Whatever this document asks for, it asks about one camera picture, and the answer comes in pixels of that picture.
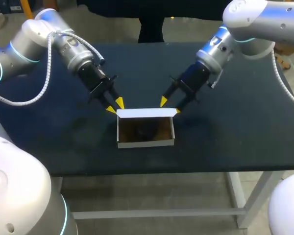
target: black table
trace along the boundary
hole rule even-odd
[[[194,62],[201,43],[96,45],[126,108],[159,107],[163,91]],[[116,119],[94,101],[53,54],[46,94],[37,103],[0,103],[0,122],[14,143],[38,158],[51,175],[294,169],[294,104],[277,83],[270,58],[234,58],[220,83],[204,87],[174,118],[175,146],[118,149]],[[46,59],[33,73],[0,85],[15,101],[34,97],[46,75]],[[181,98],[177,93],[172,107]]]

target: white coiled cable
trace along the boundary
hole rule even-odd
[[[73,33],[68,33],[68,32],[51,32],[48,34],[47,36],[47,41],[48,41],[48,56],[47,56],[47,74],[46,74],[46,78],[45,78],[45,83],[43,88],[41,89],[41,91],[39,92],[38,95],[36,95],[36,97],[34,97],[33,99],[29,100],[29,101],[24,101],[24,102],[14,102],[11,100],[8,100],[6,98],[3,98],[2,96],[0,96],[0,101],[3,103],[6,103],[8,105],[12,105],[12,106],[25,106],[25,105],[29,105],[32,103],[35,103],[37,100],[39,100],[44,93],[47,90],[48,84],[49,84],[49,79],[50,79],[50,73],[51,73],[51,48],[52,48],[52,37],[55,34],[62,34],[62,35],[67,35],[67,36],[71,36],[75,39],[77,39],[80,43],[84,44],[86,47],[88,47],[90,50],[93,51],[93,53],[95,53],[100,62],[104,62],[104,58],[103,56],[92,46],[90,45],[87,41],[85,41],[84,39],[82,39],[81,37],[78,37],[77,35],[73,34]]]
[[[282,81],[277,65],[276,65],[276,61],[275,61],[275,55],[274,55],[274,51],[272,50],[271,52],[271,59],[272,59],[272,64],[273,64],[273,70],[275,73],[275,77],[278,80],[279,84],[281,85],[281,87],[283,88],[283,90],[285,91],[285,93],[288,95],[288,97],[294,102],[294,96],[291,94],[291,92],[289,92],[288,88],[284,85],[284,82]]]

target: robotic arm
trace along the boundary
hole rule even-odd
[[[50,77],[51,45],[56,48],[68,70],[79,76],[92,98],[98,99],[106,110],[114,113],[114,105],[105,97],[105,92],[108,91],[115,102],[124,108],[123,98],[113,87],[115,77],[109,78],[101,69],[104,58],[88,42],[76,36],[53,9],[43,10],[34,20],[27,20],[10,44],[0,48],[0,82],[29,73],[48,49],[47,75],[43,89],[35,98],[26,102],[12,102],[1,96],[0,101],[23,106],[34,103],[43,96]],[[100,59],[98,66],[94,64],[93,53]]]
[[[271,53],[277,79],[294,102],[280,78],[273,53],[275,42],[294,45],[294,2],[233,0],[223,13],[223,23],[214,37],[197,52],[196,62],[163,94],[160,107],[180,88],[186,94],[177,105],[177,110],[182,111],[208,82],[210,75],[218,74],[214,83],[208,83],[214,88],[237,46],[248,59],[259,59]]]

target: table frame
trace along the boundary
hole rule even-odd
[[[141,210],[141,211],[85,211],[73,212],[75,219],[134,218],[134,217],[171,217],[171,216],[210,216],[236,215],[239,229],[247,229],[260,208],[280,182],[284,171],[264,171],[250,197],[245,199],[238,172],[227,172],[226,178],[233,200],[233,208],[226,209],[179,209],[179,210]],[[61,190],[62,177],[54,177],[52,184]]]

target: person's leg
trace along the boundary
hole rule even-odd
[[[159,43],[164,42],[162,35],[162,25],[164,17],[141,17],[141,32],[139,34],[138,43]]]

